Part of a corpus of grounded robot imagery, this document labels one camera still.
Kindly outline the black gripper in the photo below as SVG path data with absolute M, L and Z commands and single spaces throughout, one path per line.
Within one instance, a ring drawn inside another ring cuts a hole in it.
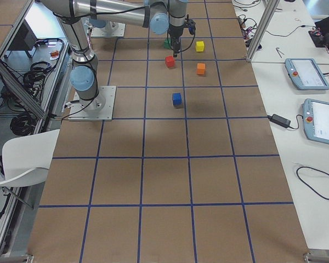
M 168 33 L 171 39 L 171 47 L 173 48 L 173 56 L 177 57 L 181 48 L 181 36 L 183 35 L 183 27 L 169 27 Z

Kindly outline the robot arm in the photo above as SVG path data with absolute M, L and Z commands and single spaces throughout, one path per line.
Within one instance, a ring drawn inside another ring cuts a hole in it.
M 70 1 L 68 14 L 72 18 L 86 16 L 141 26 L 157 35 L 167 34 L 176 57 L 184 51 L 181 36 L 190 27 L 187 4 L 188 1 L 144 1 L 142 5 L 124 1 Z
M 70 82 L 78 94 L 80 106 L 86 111 L 97 109 L 103 104 L 102 101 L 97 100 L 98 60 L 88 43 L 81 15 L 76 13 L 75 1 L 43 1 L 42 3 L 58 18 L 70 44 L 73 63 Z

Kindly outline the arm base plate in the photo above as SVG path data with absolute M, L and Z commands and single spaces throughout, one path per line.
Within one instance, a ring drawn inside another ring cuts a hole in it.
M 123 37 L 126 25 L 123 23 L 109 21 L 103 28 L 93 28 L 92 38 L 113 38 Z
M 70 108 L 70 121 L 111 121 L 114 112 L 116 86 L 99 86 L 99 94 L 89 105 L 89 101 L 80 100 L 77 92 L 73 99 L 78 100 Z

